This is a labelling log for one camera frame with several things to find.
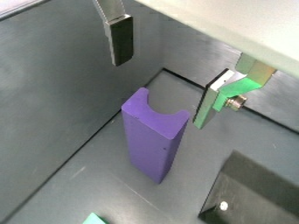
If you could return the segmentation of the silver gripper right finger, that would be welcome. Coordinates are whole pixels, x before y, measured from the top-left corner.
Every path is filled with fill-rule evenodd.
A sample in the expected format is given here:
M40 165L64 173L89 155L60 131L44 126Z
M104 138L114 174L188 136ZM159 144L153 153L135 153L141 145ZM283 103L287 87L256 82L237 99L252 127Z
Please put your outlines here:
M223 108L237 111L247 101L244 94L261 88L275 72L275 68L241 53L235 70L225 68L205 86L193 125L201 129Z

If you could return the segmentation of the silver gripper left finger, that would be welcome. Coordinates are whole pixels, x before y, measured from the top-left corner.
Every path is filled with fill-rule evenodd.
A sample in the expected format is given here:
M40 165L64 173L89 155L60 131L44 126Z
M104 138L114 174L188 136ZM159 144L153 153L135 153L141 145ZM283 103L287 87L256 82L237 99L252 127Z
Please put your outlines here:
M133 17L121 0L92 0L108 38L112 64L119 67L133 56Z

